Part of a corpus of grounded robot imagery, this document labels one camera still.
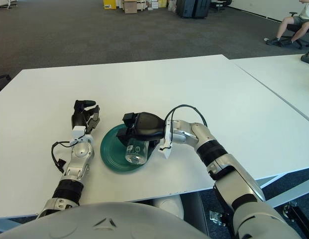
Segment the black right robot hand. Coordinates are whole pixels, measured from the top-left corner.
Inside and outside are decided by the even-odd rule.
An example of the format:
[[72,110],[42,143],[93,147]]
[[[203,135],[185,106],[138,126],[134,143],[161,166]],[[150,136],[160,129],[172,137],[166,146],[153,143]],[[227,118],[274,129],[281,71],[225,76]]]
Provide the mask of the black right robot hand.
[[141,112],[126,113],[123,116],[124,127],[119,129],[116,137],[128,146],[130,139],[148,141],[148,157],[152,154],[160,140],[164,137],[165,121],[157,115]]

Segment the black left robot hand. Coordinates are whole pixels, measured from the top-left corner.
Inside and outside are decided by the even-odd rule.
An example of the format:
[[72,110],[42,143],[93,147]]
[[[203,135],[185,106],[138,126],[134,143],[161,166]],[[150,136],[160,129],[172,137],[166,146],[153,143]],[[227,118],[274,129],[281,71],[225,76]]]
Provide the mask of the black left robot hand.
[[85,134],[90,134],[100,122],[100,108],[92,100],[76,100],[74,104],[74,113],[71,117],[72,129],[75,126],[83,126]]

